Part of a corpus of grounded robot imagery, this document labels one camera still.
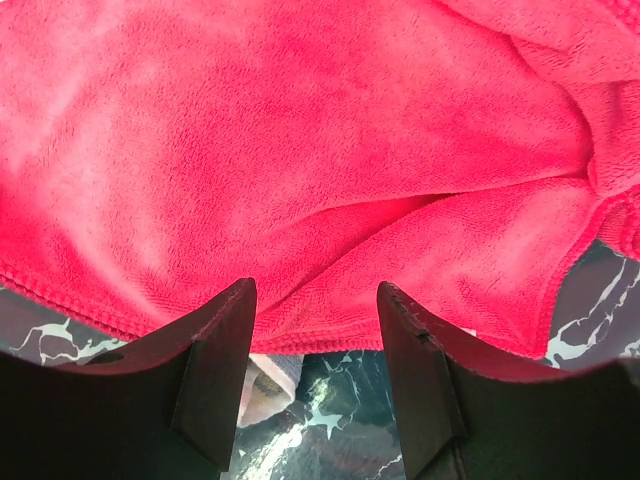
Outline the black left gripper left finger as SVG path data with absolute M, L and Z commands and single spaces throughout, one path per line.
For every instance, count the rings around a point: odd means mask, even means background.
M 256 314 L 236 281 L 85 364 L 1 357 L 5 479 L 216 479 L 229 469 Z

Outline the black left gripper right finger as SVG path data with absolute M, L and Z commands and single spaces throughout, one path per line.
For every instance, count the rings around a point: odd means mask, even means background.
M 566 371 L 497 349 L 384 282 L 377 308 L 410 479 L 635 479 L 639 362 Z

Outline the red towel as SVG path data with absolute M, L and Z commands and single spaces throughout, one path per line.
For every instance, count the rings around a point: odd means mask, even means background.
M 375 293 L 529 357 L 639 255 L 635 1 L 5 1 L 1 281 L 133 340 L 236 280 L 252 349 L 378 349 Z

